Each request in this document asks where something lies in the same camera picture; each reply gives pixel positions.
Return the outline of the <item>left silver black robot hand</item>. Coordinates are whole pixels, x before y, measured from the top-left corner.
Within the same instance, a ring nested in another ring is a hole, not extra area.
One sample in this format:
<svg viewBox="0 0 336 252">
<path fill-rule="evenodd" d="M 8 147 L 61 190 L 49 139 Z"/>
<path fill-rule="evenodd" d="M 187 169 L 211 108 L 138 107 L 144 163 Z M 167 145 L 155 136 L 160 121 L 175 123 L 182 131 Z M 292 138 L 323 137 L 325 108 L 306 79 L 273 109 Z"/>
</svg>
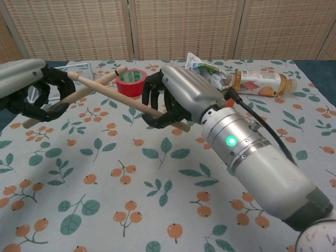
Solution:
<svg viewBox="0 0 336 252">
<path fill-rule="evenodd" d="M 22 114 L 41 122 L 58 119 L 70 103 L 45 111 L 41 107 L 49 101 L 50 86 L 56 86 L 64 99 L 76 91 L 67 73 L 50 67 L 42 59 L 22 59 L 1 64 L 1 110 Z"/>
</svg>

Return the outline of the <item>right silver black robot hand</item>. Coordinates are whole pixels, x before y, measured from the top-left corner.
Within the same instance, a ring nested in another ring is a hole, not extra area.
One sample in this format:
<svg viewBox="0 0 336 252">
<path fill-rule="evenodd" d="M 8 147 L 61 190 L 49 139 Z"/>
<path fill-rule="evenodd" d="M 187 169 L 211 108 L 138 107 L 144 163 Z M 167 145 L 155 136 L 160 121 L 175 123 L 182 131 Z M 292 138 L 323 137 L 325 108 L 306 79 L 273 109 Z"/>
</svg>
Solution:
<svg viewBox="0 0 336 252">
<path fill-rule="evenodd" d="M 204 77 L 185 68 L 163 66 L 147 76 L 143 86 L 142 103 L 157 110 L 160 91 L 164 93 L 166 113 L 155 118 L 144 113 L 143 120 L 156 129 L 182 120 L 204 124 L 210 109 L 219 107 L 223 95 Z"/>
</svg>

